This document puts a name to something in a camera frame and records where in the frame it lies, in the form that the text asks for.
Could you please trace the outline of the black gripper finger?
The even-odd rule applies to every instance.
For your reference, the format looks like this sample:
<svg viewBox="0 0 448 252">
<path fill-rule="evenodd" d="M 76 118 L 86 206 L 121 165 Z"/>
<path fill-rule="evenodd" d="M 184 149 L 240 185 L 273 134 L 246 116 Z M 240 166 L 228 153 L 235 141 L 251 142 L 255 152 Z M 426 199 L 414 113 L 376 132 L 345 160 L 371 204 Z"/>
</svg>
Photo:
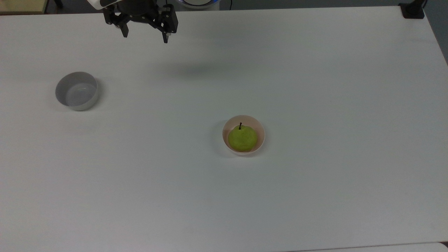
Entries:
<svg viewBox="0 0 448 252">
<path fill-rule="evenodd" d="M 178 28 L 178 19 L 175 8 L 172 4 L 162 7 L 156 5 L 156 28 L 162 33 L 163 42 L 168 43 L 169 36 L 175 34 Z"/>
<path fill-rule="evenodd" d="M 121 30 L 123 37 L 128 37 L 129 29 L 127 24 L 130 21 L 130 16 L 128 14 L 120 13 L 117 15 L 115 13 L 115 8 L 103 8 L 103 15 L 106 24 L 114 25 Z"/>
</svg>

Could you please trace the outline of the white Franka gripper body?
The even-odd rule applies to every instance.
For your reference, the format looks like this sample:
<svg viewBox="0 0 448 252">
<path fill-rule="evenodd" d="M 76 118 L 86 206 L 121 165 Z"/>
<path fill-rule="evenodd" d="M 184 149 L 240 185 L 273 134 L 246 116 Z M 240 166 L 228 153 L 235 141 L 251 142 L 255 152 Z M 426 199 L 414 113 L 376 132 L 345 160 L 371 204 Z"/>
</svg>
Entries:
<svg viewBox="0 0 448 252">
<path fill-rule="evenodd" d="M 115 13 L 128 14 L 130 21 L 155 24 L 156 5 L 154 0 L 88 0 L 96 10 L 115 8 Z"/>
</svg>

